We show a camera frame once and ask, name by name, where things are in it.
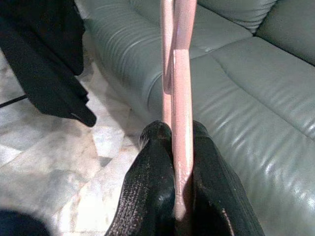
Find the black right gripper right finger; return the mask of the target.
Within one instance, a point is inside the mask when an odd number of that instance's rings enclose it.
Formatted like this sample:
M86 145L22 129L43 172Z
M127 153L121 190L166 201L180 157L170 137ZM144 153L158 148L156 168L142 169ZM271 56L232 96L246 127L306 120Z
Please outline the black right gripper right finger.
M193 157L192 234L264 235L239 177L198 121L193 121Z

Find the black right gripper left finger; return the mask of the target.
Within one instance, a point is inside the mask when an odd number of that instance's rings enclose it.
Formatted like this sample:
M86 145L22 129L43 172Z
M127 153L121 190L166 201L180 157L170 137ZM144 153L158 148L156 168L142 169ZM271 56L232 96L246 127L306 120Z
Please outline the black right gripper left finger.
M108 236L172 236L175 202L171 130L156 120L139 138Z

